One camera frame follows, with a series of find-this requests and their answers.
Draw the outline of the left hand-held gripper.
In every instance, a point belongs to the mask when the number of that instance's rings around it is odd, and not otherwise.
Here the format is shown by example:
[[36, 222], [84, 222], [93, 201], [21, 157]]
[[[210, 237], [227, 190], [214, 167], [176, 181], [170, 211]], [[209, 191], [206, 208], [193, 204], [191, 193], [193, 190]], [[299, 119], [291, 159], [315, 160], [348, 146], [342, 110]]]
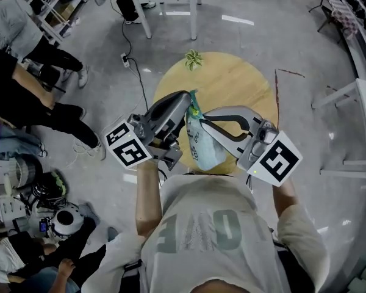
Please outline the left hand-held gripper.
[[145, 115], [132, 114], [108, 132], [107, 149], [126, 169], [154, 160], [171, 170], [182, 156], [178, 137], [190, 104], [190, 94], [184, 90], [164, 96]]

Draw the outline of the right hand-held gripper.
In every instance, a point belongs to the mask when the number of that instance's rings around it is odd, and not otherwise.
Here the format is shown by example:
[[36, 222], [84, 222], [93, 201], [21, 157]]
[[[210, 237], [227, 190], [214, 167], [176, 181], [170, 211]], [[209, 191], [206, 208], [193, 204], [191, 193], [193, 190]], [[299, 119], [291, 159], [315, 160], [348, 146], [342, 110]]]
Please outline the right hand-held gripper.
[[[226, 151], [237, 158], [237, 167], [266, 183], [279, 187], [301, 163], [303, 157], [284, 131], [264, 121], [246, 106], [224, 106], [203, 114], [201, 127]], [[233, 136], [213, 122], [233, 121], [242, 131], [257, 132]]]

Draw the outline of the light blue plastic packet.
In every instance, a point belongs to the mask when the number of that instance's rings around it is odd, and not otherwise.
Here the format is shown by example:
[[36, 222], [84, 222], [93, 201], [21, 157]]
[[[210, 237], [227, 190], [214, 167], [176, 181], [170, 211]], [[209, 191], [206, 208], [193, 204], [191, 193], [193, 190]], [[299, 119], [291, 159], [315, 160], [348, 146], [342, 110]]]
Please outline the light blue plastic packet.
[[189, 91], [190, 106], [185, 115], [189, 147], [199, 169], [208, 171], [226, 160], [226, 150], [201, 126], [203, 113], [196, 100], [197, 90]]

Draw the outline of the person's left forearm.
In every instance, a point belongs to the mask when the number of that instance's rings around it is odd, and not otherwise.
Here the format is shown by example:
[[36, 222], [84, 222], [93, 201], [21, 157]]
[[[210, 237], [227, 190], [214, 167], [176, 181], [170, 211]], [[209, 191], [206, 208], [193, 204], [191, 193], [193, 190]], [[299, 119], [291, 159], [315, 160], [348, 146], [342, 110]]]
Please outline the person's left forearm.
[[137, 167], [135, 224], [138, 235], [148, 237], [161, 219], [159, 169], [155, 162], [146, 161]]

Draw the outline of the person's right forearm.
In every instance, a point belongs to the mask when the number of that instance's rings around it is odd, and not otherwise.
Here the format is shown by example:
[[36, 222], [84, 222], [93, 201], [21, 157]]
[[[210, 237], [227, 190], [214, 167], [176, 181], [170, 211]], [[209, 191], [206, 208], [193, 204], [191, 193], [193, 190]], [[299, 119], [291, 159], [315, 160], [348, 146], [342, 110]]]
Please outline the person's right forearm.
[[273, 201], [279, 221], [286, 218], [292, 211], [305, 212], [296, 194], [295, 186], [291, 177], [287, 178], [281, 185], [272, 186]]

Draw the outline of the small potted plant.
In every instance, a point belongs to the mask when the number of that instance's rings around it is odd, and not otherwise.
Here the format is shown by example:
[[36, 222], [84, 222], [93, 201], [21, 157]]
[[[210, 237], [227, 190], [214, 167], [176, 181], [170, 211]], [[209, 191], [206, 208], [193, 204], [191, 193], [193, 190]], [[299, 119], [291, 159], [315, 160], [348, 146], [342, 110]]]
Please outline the small potted plant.
[[203, 58], [201, 54], [193, 49], [185, 53], [185, 66], [188, 70], [193, 71], [203, 65]]

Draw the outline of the person's beige printed shirt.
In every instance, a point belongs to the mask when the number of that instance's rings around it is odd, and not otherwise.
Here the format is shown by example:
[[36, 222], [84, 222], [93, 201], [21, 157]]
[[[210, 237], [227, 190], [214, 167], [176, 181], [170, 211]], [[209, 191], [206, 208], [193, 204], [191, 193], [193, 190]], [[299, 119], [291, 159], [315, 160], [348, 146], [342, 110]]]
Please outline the person's beige printed shirt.
[[318, 293], [325, 283], [329, 255], [306, 210], [272, 233], [233, 177], [178, 175], [163, 188], [173, 193], [158, 226], [109, 242], [81, 293]]

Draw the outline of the cardboard box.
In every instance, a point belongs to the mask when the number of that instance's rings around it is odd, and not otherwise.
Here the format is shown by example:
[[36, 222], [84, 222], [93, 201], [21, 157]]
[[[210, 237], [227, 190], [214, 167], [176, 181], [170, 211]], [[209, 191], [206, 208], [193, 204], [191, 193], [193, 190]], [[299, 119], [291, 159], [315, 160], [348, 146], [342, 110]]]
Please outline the cardboard box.
[[73, 3], [57, 4], [51, 11], [50, 25], [56, 26], [59, 24], [69, 23], [70, 16], [75, 10]]

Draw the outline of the black green headgear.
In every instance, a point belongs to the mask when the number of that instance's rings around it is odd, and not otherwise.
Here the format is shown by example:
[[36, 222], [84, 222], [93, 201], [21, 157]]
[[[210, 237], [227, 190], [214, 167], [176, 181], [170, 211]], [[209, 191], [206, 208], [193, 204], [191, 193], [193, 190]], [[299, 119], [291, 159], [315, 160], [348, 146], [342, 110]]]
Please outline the black green headgear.
[[66, 197], [68, 186], [58, 170], [41, 174], [32, 184], [32, 193], [41, 200], [59, 201]]

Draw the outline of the white round helmet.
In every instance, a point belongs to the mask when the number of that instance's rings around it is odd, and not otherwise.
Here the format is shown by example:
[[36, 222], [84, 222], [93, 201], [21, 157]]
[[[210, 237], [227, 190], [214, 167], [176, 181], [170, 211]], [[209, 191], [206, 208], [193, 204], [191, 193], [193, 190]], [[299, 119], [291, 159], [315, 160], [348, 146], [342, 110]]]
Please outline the white round helmet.
[[51, 220], [51, 229], [59, 237], [69, 237], [80, 230], [83, 223], [84, 215], [78, 205], [68, 203], [55, 213]]

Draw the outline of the checkered cloth table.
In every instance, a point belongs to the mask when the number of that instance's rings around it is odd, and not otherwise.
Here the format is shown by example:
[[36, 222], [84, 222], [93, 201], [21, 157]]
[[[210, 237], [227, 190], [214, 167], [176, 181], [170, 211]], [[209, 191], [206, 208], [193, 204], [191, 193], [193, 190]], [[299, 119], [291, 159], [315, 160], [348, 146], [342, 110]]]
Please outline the checkered cloth table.
[[358, 22], [350, 8], [341, 0], [320, 0], [320, 3], [308, 10], [311, 13], [321, 9], [326, 19], [317, 29], [320, 32], [326, 25], [333, 23], [346, 40], [352, 40], [359, 32]]

